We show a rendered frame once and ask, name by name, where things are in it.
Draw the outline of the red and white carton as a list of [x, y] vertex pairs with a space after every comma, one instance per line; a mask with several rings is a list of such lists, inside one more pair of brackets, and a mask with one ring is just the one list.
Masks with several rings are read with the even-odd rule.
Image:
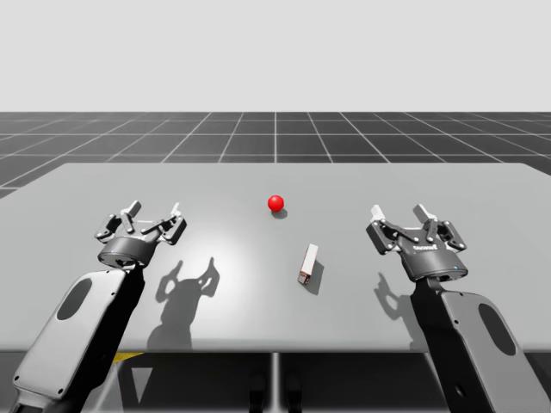
[[318, 250], [319, 246], [312, 243], [310, 243], [306, 249], [306, 253], [300, 266], [300, 272], [297, 279], [297, 281], [303, 286], [307, 285], [312, 277], [314, 265], [317, 260]]

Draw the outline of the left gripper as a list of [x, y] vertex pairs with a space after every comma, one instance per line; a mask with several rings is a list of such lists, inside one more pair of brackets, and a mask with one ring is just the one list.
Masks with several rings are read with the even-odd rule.
[[168, 218], [153, 221], [141, 229], [140, 234], [145, 237], [117, 237], [121, 234], [135, 233], [133, 219], [141, 209], [141, 203], [138, 200], [121, 209], [118, 214], [109, 214], [94, 235], [96, 240], [105, 243], [97, 256], [98, 261], [113, 268], [133, 265], [147, 267], [157, 248], [157, 241], [175, 245], [186, 229], [187, 222], [179, 206], [180, 203], [177, 202]]

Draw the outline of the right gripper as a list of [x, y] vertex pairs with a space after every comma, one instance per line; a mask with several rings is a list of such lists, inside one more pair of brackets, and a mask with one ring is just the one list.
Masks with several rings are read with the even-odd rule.
[[372, 218], [366, 232], [377, 252], [385, 255], [399, 246], [402, 265], [413, 282], [424, 278], [446, 281], [465, 277], [467, 267], [455, 252], [464, 251], [467, 246], [454, 225], [440, 220], [421, 204], [416, 205], [413, 212], [422, 225], [425, 244], [418, 244], [420, 239], [413, 230], [388, 222], [379, 205], [371, 208]]

